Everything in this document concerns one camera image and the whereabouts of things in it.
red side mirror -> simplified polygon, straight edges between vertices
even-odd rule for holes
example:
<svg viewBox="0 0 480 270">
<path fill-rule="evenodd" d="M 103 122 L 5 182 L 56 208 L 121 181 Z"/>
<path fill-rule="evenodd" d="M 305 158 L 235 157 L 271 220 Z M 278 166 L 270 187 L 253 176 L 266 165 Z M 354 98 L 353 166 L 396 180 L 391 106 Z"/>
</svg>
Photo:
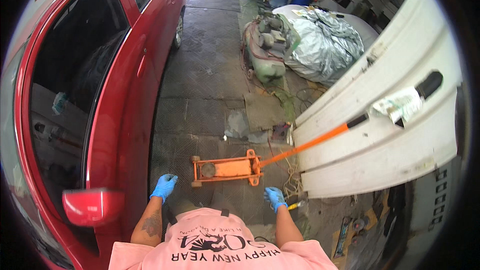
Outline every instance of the red side mirror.
<svg viewBox="0 0 480 270">
<path fill-rule="evenodd" d="M 62 202 L 72 224 L 102 226 L 120 216 L 125 194 L 107 189 L 64 190 Z"/>
</svg>

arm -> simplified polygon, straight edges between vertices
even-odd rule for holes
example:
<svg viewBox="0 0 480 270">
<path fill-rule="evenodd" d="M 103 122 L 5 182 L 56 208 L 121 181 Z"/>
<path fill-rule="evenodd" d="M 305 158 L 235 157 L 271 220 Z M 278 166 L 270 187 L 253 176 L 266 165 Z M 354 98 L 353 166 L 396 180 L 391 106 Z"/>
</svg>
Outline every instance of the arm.
<svg viewBox="0 0 480 270">
<path fill-rule="evenodd" d="M 162 205 L 172 193 L 178 176 L 162 175 L 130 237 L 130 243 L 157 246 L 162 240 Z"/>
<path fill-rule="evenodd" d="M 130 243 L 152 247 L 160 244 L 162 239 L 162 203 L 162 197 L 153 196 L 150 199 L 131 234 Z"/>
<path fill-rule="evenodd" d="M 282 248 L 287 242 L 303 241 L 302 234 L 293 222 L 289 210 L 283 204 L 278 207 L 276 212 L 275 238 L 278 248 Z"/>
<path fill-rule="evenodd" d="M 267 187 L 263 197 L 266 201 L 272 203 L 273 211 L 276 213 L 275 237 L 278 248 L 282 248 L 287 242 L 303 241 L 303 236 L 287 209 L 288 206 L 285 203 L 282 191 L 275 187 Z"/>
</svg>

white wall panel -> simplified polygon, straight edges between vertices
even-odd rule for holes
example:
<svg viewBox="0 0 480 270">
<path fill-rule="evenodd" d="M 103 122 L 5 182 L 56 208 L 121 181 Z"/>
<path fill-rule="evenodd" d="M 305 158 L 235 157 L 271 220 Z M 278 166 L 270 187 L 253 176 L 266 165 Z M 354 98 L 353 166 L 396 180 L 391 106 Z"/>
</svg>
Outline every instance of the white wall panel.
<svg viewBox="0 0 480 270">
<path fill-rule="evenodd" d="M 371 56 L 376 61 L 367 68 Z M 363 57 L 297 118 L 295 145 L 364 113 L 388 94 L 418 85 L 432 69 L 442 73 L 443 83 L 405 129 L 371 115 L 299 154 L 310 198 L 384 189 L 420 177 L 456 154 L 455 97 L 462 77 L 454 38 L 435 0 L 405 0 Z"/>
</svg>

hand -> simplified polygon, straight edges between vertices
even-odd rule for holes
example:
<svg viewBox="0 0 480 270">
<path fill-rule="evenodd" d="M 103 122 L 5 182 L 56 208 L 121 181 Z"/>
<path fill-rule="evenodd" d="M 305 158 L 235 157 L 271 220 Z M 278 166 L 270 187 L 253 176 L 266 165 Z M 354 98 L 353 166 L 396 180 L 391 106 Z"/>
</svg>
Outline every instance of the hand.
<svg viewBox="0 0 480 270">
<path fill-rule="evenodd" d="M 285 203 L 285 199 L 283 198 L 283 193 L 282 191 L 280 191 L 279 188 L 275 188 L 273 186 L 265 188 L 263 198 L 265 198 L 266 201 L 272 203 L 275 214 L 277 213 L 277 209 L 279 208 L 279 206 L 285 205 L 285 207 L 288 207 L 288 205 Z"/>
<path fill-rule="evenodd" d="M 152 198 L 152 196 L 161 197 L 163 198 L 162 204 L 165 204 L 165 200 L 172 193 L 178 178 L 179 178 L 178 176 L 173 174 L 162 175 L 158 179 L 158 182 L 156 183 L 156 187 L 153 190 L 152 195 L 150 195 L 150 198 Z"/>
</svg>

car wheel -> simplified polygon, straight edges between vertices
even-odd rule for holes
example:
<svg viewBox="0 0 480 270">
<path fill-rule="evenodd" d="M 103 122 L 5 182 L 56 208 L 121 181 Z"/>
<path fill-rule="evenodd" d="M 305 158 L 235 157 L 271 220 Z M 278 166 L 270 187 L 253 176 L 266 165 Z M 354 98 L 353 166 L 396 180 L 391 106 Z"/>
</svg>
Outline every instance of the car wheel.
<svg viewBox="0 0 480 270">
<path fill-rule="evenodd" d="M 180 14 L 177 23 L 177 29 L 175 30 L 175 37 L 173 38 L 173 47 L 176 49 L 180 48 L 183 38 L 183 12 Z"/>
</svg>

